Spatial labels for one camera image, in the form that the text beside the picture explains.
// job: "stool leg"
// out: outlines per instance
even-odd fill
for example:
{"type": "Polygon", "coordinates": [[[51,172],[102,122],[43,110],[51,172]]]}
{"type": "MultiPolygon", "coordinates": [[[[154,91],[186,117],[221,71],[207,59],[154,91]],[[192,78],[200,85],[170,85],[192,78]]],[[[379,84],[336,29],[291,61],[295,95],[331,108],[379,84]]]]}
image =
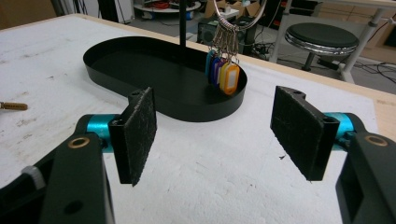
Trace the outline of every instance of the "stool leg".
{"type": "Polygon", "coordinates": [[[311,71],[311,63],[314,60],[315,54],[312,52],[309,52],[308,58],[306,59],[305,65],[301,68],[304,71],[311,71]]]}

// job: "oval black tray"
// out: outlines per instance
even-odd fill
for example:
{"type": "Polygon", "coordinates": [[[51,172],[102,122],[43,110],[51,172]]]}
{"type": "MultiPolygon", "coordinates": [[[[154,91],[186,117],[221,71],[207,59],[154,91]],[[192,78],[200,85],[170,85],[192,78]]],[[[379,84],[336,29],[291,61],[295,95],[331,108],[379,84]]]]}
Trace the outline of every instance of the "oval black tray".
{"type": "Polygon", "coordinates": [[[203,122],[237,110],[248,82],[241,68],[233,95],[216,89],[205,76],[206,54],[159,39],[129,36],[91,47],[83,60],[95,83],[124,96],[152,87],[157,111],[174,119],[203,122]]]}

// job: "gray floor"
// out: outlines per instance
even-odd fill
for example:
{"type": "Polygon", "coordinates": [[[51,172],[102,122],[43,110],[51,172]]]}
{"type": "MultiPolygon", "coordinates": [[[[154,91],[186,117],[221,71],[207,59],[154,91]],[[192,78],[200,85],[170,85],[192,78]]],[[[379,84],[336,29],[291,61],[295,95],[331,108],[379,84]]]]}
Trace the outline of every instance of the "gray floor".
{"type": "MultiPolygon", "coordinates": [[[[141,19],[141,14],[138,10],[136,11],[135,15],[135,19],[130,23],[130,25],[133,27],[150,30],[164,35],[179,36],[179,21],[177,13],[156,13],[153,20],[141,19]]],[[[188,40],[196,42],[198,22],[202,18],[203,14],[195,11],[193,19],[187,21],[186,31],[188,33],[188,40]]],[[[276,38],[275,30],[271,30],[267,27],[262,29],[262,26],[260,25],[258,25],[257,27],[256,34],[259,34],[257,35],[256,43],[273,43],[276,38]]],[[[259,57],[254,53],[250,56],[256,58],[259,57]]],[[[297,49],[285,41],[282,43],[279,49],[278,63],[289,67],[301,69],[302,64],[305,63],[307,56],[308,52],[297,49]]],[[[311,73],[341,80],[341,77],[337,71],[317,64],[317,60],[318,56],[315,57],[312,63],[311,73]]],[[[396,81],[396,65],[386,64],[384,66],[378,64],[379,62],[376,61],[359,58],[358,62],[352,69],[352,76],[355,80],[355,84],[379,91],[396,94],[396,83],[384,77],[387,76],[392,78],[393,81],[396,81]]]]}

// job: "stool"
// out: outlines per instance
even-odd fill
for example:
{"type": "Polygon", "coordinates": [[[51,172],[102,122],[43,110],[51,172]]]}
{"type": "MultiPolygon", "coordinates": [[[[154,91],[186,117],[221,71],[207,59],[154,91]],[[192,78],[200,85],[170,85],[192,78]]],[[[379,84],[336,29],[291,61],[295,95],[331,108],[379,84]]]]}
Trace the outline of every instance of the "stool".
{"type": "Polygon", "coordinates": [[[309,51],[302,67],[310,71],[315,55],[347,56],[359,45],[359,39],[344,29],[313,22],[298,23],[288,28],[285,39],[293,46],[309,51]]]}

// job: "key ring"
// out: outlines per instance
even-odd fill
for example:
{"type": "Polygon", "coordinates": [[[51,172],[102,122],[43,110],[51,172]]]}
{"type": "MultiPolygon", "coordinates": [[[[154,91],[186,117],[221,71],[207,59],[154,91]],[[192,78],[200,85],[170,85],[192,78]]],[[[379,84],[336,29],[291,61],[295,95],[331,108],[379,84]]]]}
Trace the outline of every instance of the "key ring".
{"type": "Polygon", "coordinates": [[[238,26],[238,25],[232,25],[230,24],[219,12],[219,8],[218,8],[218,4],[216,3],[216,0],[213,0],[213,3],[215,4],[215,12],[216,15],[218,15],[219,17],[219,24],[222,25],[224,28],[226,28],[227,30],[232,30],[233,28],[236,30],[236,32],[238,31],[243,31],[243,30],[247,30],[248,28],[252,27],[254,24],[256,24],[256,22],[262,17],[262,13],[264,12],[265,9],[265,5],[267,4],[267,1],[265,1],[262,5],[262,7],[260,8],[260,12],[259,15],[257,15],[257,17],[251,22],[248,23],[247,25],[244,26],[238,26]]]}

